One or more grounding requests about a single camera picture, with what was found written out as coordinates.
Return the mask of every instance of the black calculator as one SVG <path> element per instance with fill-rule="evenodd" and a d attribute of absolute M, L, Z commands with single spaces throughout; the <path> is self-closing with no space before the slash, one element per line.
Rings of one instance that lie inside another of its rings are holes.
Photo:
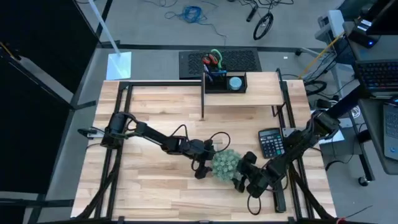
<path fill-rule="evenodd" d="M 259 131 L 259 141 L 262 155 L 265 159 L 274 158 L 285 153 L 279 128 L 269 128 Z"/>

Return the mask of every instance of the white pole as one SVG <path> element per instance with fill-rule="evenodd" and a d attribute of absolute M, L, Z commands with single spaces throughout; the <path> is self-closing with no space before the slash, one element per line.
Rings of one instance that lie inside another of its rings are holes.
<path fill-rule="evenodd" d="M 93 9 L 95 15 L 97 16 L 97 19 L 98 19 L 99 23 L 101 24 L 103 30 L 105 31 L 105 34 L 108 36 L 108 39 L 111 42 L 114 51 L 120 57 L 120 50 L 116 46 L 116 44 L 115 44 L 115 42 L 114 42 L 114 40 L 113 40 L 113 38 L 111 36 L 111 33 L 109 32 L 108 28 L 105 25 L 105 21 L 102 19 L 102 16 L 101 16 L 100 12 L 98 11 L 97 7 L 94 4 L 94 1 L 93 0 L 88 0 L 88 2 L 90 3 L 91 8 Z"/>

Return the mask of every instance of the yellow cable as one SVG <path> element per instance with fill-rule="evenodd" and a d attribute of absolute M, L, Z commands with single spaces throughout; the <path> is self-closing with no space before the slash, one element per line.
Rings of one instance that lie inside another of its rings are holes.
<path fill-rule="evenodd" d="M 13 54 L 11 53 L 11 51 L 9 51 L 8 48 L 7 48 L 6 46 L 4 46 L 4 44 L 3 44 L 2 42 L 0 42 L 0 45 L 1 45 L 1 47 L 4 48 L 4 50 L 6 50 L 6 52 L 7 52 L 12 58 L 15 58 L 15 57 L 13 56 Z"/>
<path fill-rule="evenodd" d="M 312 62 L 304 69 L 304 71 L 298 76 L 298 79 L 301 79 L 301 77 L 306 74 L 308 72 L 308 69 L 310 69 L 312 67 L 312 65 L 317 62 L 317 60 L 344 34 L 344 32 L 342 32 L 340 35 L 338 35 L 332 42 L 330 42 L 330 44 L 325 47 L 325 49 L 322 50 L 322 52 L 320 52 L 318 54 L 318 56 L 316 58 L 314 58 L 314 60 L 312 60 Z"/>

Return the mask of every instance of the black rubber mat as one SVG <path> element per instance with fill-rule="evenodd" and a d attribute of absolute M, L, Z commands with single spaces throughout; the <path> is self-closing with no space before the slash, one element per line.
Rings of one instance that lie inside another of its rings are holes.
<path fill-rule="evenodd" d="M 200 79 L 203 74 L 203 63 L 201 58 L 210 52 L 208 51 L 187 51 L 179 52 L 180 79 Z M 230 72 L 261 72 L 261 64 L 256 49 L 225 49 L 220 50 L 223 55 L 223 65 Z"/>

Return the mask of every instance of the wooden table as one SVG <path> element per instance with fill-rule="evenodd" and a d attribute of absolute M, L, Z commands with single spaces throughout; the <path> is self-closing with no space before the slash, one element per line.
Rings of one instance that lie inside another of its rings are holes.
<path fill-rule="evenodd" d="M 287 83 L 295 123 L 298 127 L 305 126 L 310 117 L 310 108 L 303 82 L 289 80 Z M 93 126 L 103 129 L 108 125 L 114 110 L 118 85 L 119 82 L 104 82 Z M 262 166 L 267 160 L 261 156 L 257 133 L 264 128 L 279 126 L 278 119 L 272 116 L 271 107 L 209 106 L 205 107 L 205 120 L 201 121 L 200 93 L 200 86 L 134 86 L 130 112 L 138 120 L 165 135 L 171 134 L 180 124 L 187 125 L 190 139 L 206 140 L 213 133 L 226 131 L 231 136 L 230 149 L 242 155 L 247 151 L 254 152 L 258 156 L 256 165 Z M 89 144 L 96 142 L 100 142 L 100 139 L 90 141 Z M 225 136 L 217 136 L 216 150 L 224 147 L 227 142 Z M 82 212 L 98 190 L 105 152 L 106 149 L 100 146 L 87 150 L 72 210 L 73 217 Z M 320 153 L 309 149 L 303 160 L 310 190 L 325 209 L 335 215 Z M 294 216 L 290 189 L 285 190 L 285 213 L 275 213 L 272 194 L 264 192 L 261 196 L 261 214 L 254 216 L 246 208 L 246 191 L 243 194 L 237 192 L 232 183 L 221 182 L 212 177 L 211 173 L 202 180 L 196 180 L 190 164 L 191 161 L 186 157 L 167 155 L 159 146 L 145 139 L 126 140 L 113 220 L 117 220 L 118 216 L 125 216 L 126 220 L 147 221 L 286 221 L 287 217 Z M 305 216 L 301 191 L 299 195 Z M 109 194 L 104 197 L 103 216 L 108 197 Z M 257 200 L 251 200 L 251 208 L 256 211 Z"/>

